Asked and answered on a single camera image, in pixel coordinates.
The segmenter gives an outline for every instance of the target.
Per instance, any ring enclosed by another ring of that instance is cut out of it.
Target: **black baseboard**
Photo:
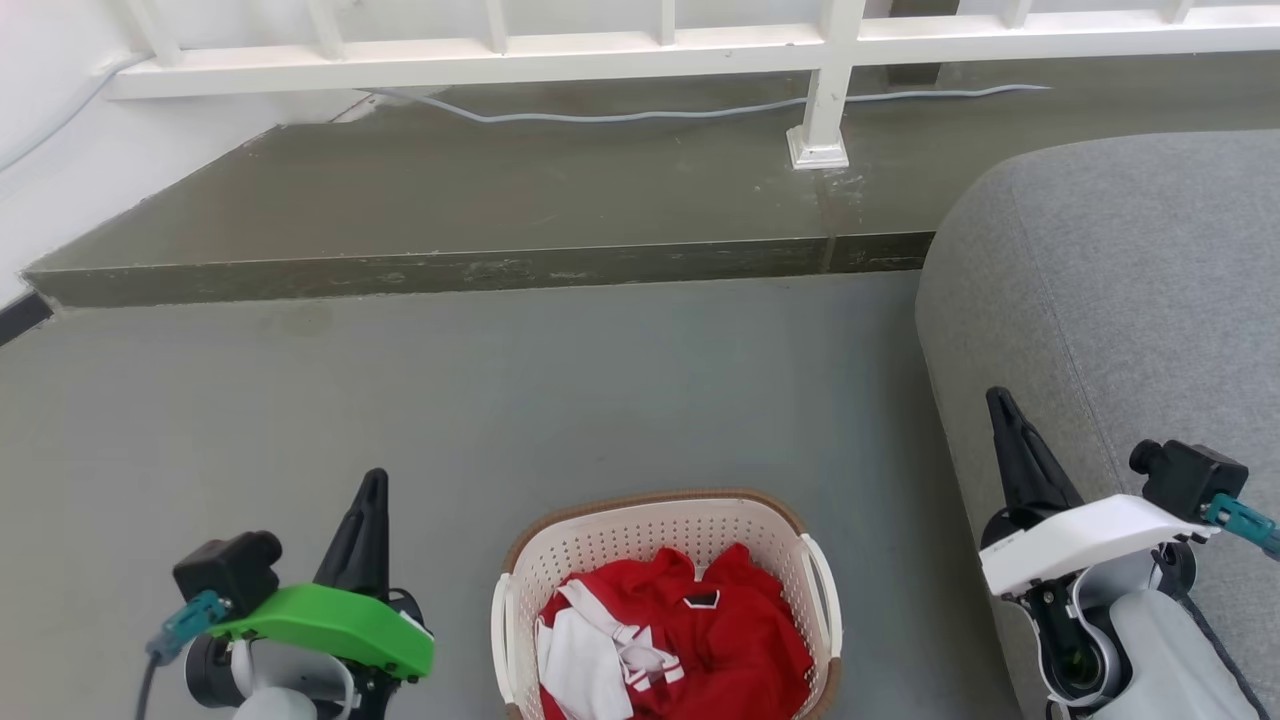
[[[924,263],[932,238],[932,232],[908,232],[835,238],[31,270],[27,281],[64,307],[521,290],[914,270]]]
[[[35,292],[0,310],[0,345],[54,316],[54,310]]]

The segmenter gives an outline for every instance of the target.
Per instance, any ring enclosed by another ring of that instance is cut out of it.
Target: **railing base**
[[[845,152],[845,138],[836,145],[805,146],[799,126],[787,131],[787,147],[791,150],[791,167],[797,170],[824,170],[847,168],[849,152]]]

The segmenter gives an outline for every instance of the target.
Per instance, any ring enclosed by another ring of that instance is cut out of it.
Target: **red clothing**
[[[625,643],[637,628],[648,628],[653,647],[678,659],[678,671],[627,683],[634,717],[790,720],[809,697],[805,675],[813,659],[795,629],[782,583],[753,565],[742,544],[726,550],[701,580],[694,579],[689,557],[669,548],[650,562],[620,560],[570,580],[580,580],[621,624],[605,630],[616,641]],[[579,603],[591,602],[577,597]],[[570,606],[564,594],[554,593],[540,623],[553,626],[556,614]],[[545,688],[543,711],[548,720],[564,720]]]

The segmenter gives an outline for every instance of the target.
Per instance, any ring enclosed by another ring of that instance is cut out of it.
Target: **teal cable connector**
[[[1204,521],[1252,542],[1267,557],[1280,562],[1280,532],[1276,532],[1276,521],[1234,497],[1224,493],[1213,496],[1204,511]]]
[[[178,612],[164,621],[160,632],[147,641],[147,655],[156,659],[157,665],[168,665],[182,655],[182,648],[196,639],[196,635],[221,623],[230,612],[230,605],[223,602],[214,591],[204,591],[191,600]]]

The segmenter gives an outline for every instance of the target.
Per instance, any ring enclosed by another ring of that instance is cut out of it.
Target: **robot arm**
[[[1050,702],[1073,717],[1143,717],[1116,714],[1140,705],[1174,708],[1152,715],[1169,720],[1266,719],[1225,651],[1213,652],[1207,625],[1179,605],[1196,580],[1190,542],[1225,529],[1280,559],[1275,524],[1238,500],[1248,469],[1202,446],[1143,441],[1129,460],[1149,478],[1143,497],[1085,503],[1009,391],[991,388],[987,404],[1007,506],[984,528],[979,559],[992,594],[1021,609],[1036,630]],[[1188,628],[1199,642],[1183,637]],[[1170,657],[1171,648],[1194,655]],[[1219,700],[1165,700],[1185,692]]]
[[[389,587],[387,493],[387,473],[370,470],[311,583],[279,587],[266,532],[187,556],[174,579],[189,602],[148,643],[152,662],[207,630],[186,660],[201,705],[237,707],[237,720],[383,720],[403,682],[430,674],[435,647],[413,597]]]

